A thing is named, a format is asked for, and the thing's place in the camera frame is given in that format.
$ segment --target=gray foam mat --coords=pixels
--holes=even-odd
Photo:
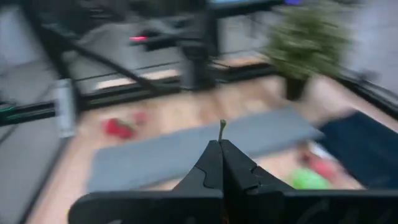
[[[183,177],[208,141],[218,138],[219,124],[186,129],[159,138],[99,150],[87,191],[129,190]],[[228,123],[223,137],[250,157],[281,151],[322,133],[291,107],[254,114]]]

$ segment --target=artificial plant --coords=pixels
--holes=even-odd
[[[339,74],[349,33],[340,23],[337,7],[329,0],[319,0],[279,9],[282,20],[270,27],[264,51],[271,64],[300,80]]]

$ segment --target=gray floor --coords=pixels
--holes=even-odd
[[[367,0],[364,5],[345,12],[343,16],[352,26],[356,40],[354,51],[348,57],[347,66],[355,70],[370,69],[379,72],[380,77],[375,82],[396,93],[398,93],[397,10],[398,1],[396,0]],[[277,15],[274,13],[263,14],[262,22],[265,24],[276,20]],[[264,39],[266,29],[257,33],[258,38],[250,38],[249,26],[242,17],[223,20],[222,29],[223,52],[248,50],[228,57],[252,54],[251,49],[266,41]],[[133,35],[132,30],[137,30],[137,25],[107,26],[102,32],[98,32],[92,38],[87,38],[84,45],[130,69],[176,62],[181,59],[177,49],[145,53],[140,47],[126,47],[128,37]],[[87,78],[111,72],[81,57],[75,58],[74,55],[69,55],[67,59],[71,62],[70,70],[75,78]],[[165,68],[172,67],[141,70],[140,73]],[[55,80],[54,77],[55,73],[47,62],[30,63],[9,70],[0,78],[0,88],[6,97],[26,105],[52,99],[53,92],[49,86]],[[84,92],[90,92],[95,83],[113,78],[116,78],[116,75],[86,80],[80,85]],[[12,128],[1,127],[0,139]],[[54,134],[56,127],[53,119],[22,124],[14,129],[10,137],[0,145],[0,220],[10,224],[14,224],[14,220],[26,202],[26,195],[34,189],[33,184],[20,184],[21,180],[40,177],[42,175],[40,170],[48,165],[46,162],[53,156],[58,144],[58,139]]]

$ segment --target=wooden floor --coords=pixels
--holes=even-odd
[[[159,76],[177,75],[174,71]],[[100,83],[98,88],[121,85],[126,80]],[[288,102],[283,100],[283,81],[279,77],[267,77],[247,82],[221,86],[205,93],[180,93],[89,111],[83,115],[76,137],[55,169],[39,202],[35,206],[30,224],[66,224],[70,205],[85,193],[93,154],[101,148],[124,144],[102,133],[101,123],[108,118],[122,118],[135,110],[145,110],[150,121],[139,130],[135,141],[148,139],[181,129],[202,126],[219,119],[235,119],[251,113],[268,111]],[[308,85],[305,98],[294,104],[298,111],[314,124],[320,124],[361,110],[374,119],[398,131],[398,123],[348,90],[326,77],[314,78]],[[256,162],[274,174],[287,180],[290,172],[300,165],[297,148],[269,157],[256,158]],[[168,190],[178,183],[172,180],[149,190]],[[361,186],[342,174],[333,183],[336,189],[358,189]]]

